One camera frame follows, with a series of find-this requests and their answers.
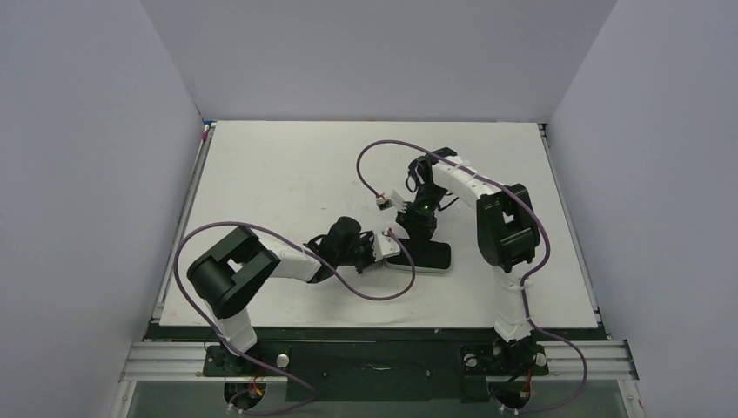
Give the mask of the black and lilac folding umbrella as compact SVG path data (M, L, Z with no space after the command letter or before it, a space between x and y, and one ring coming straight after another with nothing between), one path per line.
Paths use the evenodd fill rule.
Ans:
M446 273L451 269L452 249L449 244L432 240L416 242L411 239L400 239L400 243L409 252L417 273ZM411 270L405 253L385 259L384 266L396 270Z

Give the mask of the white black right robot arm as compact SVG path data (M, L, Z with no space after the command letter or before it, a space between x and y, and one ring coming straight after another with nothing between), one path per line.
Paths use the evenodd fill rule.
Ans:
M473 209L481 257L498 270L493 274L493 329L505 342L523 340L532 328L522 288L512 271L520 263L532 262L540 244L539 227L526 210L531 205L528 190L515 184L497 192L474 169L462 165L462 159L448 147L409 164L406 188L414 198L401 204L395 219L406 231L401 241L406 251L386 260L385 265L395 269L415 266L426 273L449 270L451 247L433 240L433 235L438 225L436 214L445 208L441 201L447 194L453 195Z

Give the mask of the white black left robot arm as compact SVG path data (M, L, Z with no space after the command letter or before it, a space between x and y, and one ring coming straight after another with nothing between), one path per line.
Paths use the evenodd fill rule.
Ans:
M258 341L247 305L269 278L314 284L333 276L332 269L339 266L353 266L362 273L397 254L399 246L392 239L363 231L349 217L340 217L328 233L302 246L268 242L250 227L237 226L192 262L186 277L206 302L231 351L245 353Z

